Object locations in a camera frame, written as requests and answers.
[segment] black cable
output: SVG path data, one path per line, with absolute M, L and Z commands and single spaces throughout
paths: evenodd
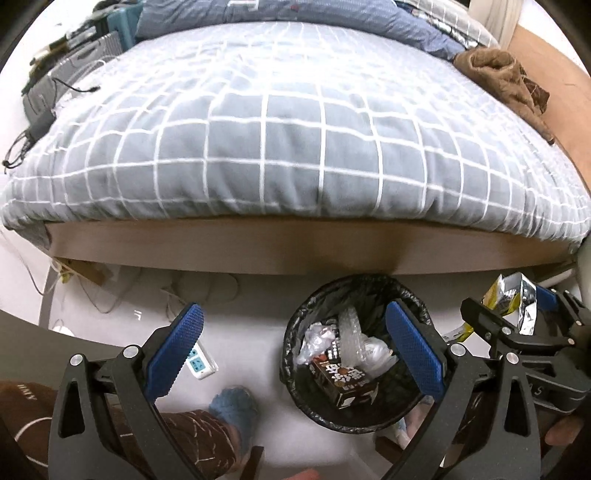
M 56 77 L 50 77 L 53 80 L 53 83 L 56 86 L 56 92 L 53 96 L 53 105 L 51 106 L 51 108 L 55 108 L 56 107 L 56 103 L 57 103 L 57 82 L 61 83 L 64 87 L 69 88 L 70 90 L 74 90 L 75 92 L 78 93 L 94 93 L 97 90 L 100 90 L 99 86 L 94 86 L 94 87 L 90 87 L 88 90 L 80 90 L 76 87 L 73 87 L 72 85 L 64 82 L 63 80 L 56 78 Z
M 21 132 L 17 136 L 16 140 L 12 143 L 12 145 L 8 149 L 8 152 L 6 153 L 6 156 L 4 157 L 4 161 L 2 162 L 2 166 L 4 167 L 5 173 L 6 173 L 6 170 L 16 168 L 20 164 L 22 164 L 23 157 L 24 157 L 23 150 L 25 149 L 25 146 L 28 144 L 28 140 L 26 140 L 25 143 L 23 144 L 21 151 L 19 152 L 17 157 L 13 161 L 10 161 L 9 159 L 10 159 L 10 154 L 12 153 L 12 149 L 14 148 L 14 146 L 26 137 L 27 137 L 27 130 L 24 130 L 23 132 Z
M 6 153 L 6 156 L 4 157 L 4 161 L 2 162 L 2 166 L 4 167 L 4 173 L 6 173 L 7 170 L 12 170 L 13 168 L 17 168 L 20 165 L 22 165 L 22 163 L 25 160 L 25 155 L 27 155 L 29 150 L 32 149 L 32 147 L 35 145 L 35 143 L 37 143 L 37 140 L 39 140 L 43 135 L 45 135 L 49 131 L 51 125 L 53 124 L 53 122 L 56 119 L 55 114 L 53 114 L 52 110 L 56 107 L 56 103 L 57 103 L 57 84 L 58 83 L 61 83 L 66 88 L 69 88 L 70 90 L 74 90 L 75 92 L 78 92 L 78 93 L 93 93 L 93 92 L 96 92 L 97 90 L 100 90 L 99 86 L 90 87 L 88 90 L 82 90 L 82 89 L 73 87 L 72 85 L 64 82 L 63 80 L 61 80 L 59 78 L 50 77 L 50 79 L 53 80 L 53 83 L 56 87 L 55 94 L 53 96 L 53 104 L 48 109 L 48 111 L 45 111 L 44 113 L 42 113 L 40 115 L 40 117 L 29 128 L 27 128 L 25 131 L 18 134 L 16 140 L 12 143 L 12 145 L 8 149 L 8 152 Z M 25 143 L 23 143 L 20 152 L 18 153 L 17 157 L 14 160 L 10 161 L 10 154 L 12 153 L 12 149 L 14 148 L 14 146 L 17 143 L 19 143 L 23 139 L 25 139 Z

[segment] metal screw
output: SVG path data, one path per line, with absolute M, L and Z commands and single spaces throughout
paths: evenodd
M 454 343 L 450 350 L 455 356 L 464 356 L 466 354 L 466 348 L 459 343 Z
M 138 354 L 138 352 L 139 348 L 137 348 L 135 345 L 130 345 L 125 350 L 123 350 L 123 356 L 125 358 L 133 358 Z
M 84 360 L 84 357 L 81 354 L 77 353 L 72 358 L 70 358 L 70 365 L 77 367 L 82 363 L 82 360 Z
M 516 365 L 519 362 L 519 357 L 516 354 L 514 354 L 513 352 L 509 352 L 507 354 L 507 361 L 510 364 Z

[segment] hand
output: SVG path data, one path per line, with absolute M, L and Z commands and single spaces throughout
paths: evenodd
M 554 425 L 544 438 L 546 444 L 551 446 L 566 447 L 574 442 L 583 428 L 583 419 L 575 415 L 561 419 Z
M 286 478 L 285 480 L 320 480 L 320 474 L 316 470 L 310 469 Z

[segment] wooden bed frame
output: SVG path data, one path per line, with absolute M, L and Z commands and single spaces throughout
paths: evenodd
M 400 220 L 228 217 L 50 223 L 47 229 L 47 253 L 62 260 L 241 274 L 501 270 L 563 262 L 570 246 Z

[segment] white power strip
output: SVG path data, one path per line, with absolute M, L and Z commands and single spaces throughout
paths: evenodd
M 217 372 L 217 364 L 215 361 L 205 353 L 199 341 L 195 343 L 191 353 L 185 361 L 188 369 L 191 371 L 193 376 L 198 380 L 202 380 L 210 375 Z

